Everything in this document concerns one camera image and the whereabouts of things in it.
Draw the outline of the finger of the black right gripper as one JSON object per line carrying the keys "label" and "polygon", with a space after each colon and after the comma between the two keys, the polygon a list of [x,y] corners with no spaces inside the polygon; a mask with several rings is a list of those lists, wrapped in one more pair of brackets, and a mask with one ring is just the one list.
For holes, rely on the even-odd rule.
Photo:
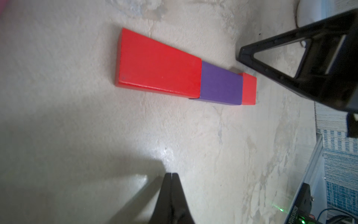
{"label": "finger of the black right gripper", "polygon": [[302,97],[358,110],[356,9],[243,46],[236,59]]}

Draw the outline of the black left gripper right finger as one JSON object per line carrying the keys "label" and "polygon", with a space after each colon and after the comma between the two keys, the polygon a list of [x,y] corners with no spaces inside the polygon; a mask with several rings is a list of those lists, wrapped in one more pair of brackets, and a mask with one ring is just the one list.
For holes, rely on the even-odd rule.
{"label": "black left gripper right finger", "polygon": [[194,224],[178,173],[172,173],[171,181],[172,224]]}

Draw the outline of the purple block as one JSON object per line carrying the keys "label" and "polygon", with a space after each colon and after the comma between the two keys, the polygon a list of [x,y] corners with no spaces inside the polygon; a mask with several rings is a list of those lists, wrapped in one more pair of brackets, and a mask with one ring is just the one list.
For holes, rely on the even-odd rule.
{"label": "purple block", "polygon": [[224,105],[241,105],[243,76],[202,61],[200,95],[190,99]]}

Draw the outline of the red long block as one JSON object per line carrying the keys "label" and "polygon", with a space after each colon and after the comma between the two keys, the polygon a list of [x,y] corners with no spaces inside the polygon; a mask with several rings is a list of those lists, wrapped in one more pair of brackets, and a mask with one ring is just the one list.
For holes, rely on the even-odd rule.
{"label": "red long block", "polygon": [[197,99],[202,60],[123,28],[117,44],[117,87]]}

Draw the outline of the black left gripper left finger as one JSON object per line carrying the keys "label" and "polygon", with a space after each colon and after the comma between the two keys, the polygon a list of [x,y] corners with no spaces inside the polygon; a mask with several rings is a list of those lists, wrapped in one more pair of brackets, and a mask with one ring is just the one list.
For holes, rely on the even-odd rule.
{"label": "black left gripper left finger", "polygon": [[149,224],[172,224],[172,174],[166,173]]}

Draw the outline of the small red cube block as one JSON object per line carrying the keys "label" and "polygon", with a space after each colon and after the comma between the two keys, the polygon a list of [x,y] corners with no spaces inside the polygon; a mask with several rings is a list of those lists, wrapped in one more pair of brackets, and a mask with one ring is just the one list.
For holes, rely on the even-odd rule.
{"label": "small red cube block", "polygon": [[247,73],[240,73],[243,78],[242,105],[256,104],[257,78]]}

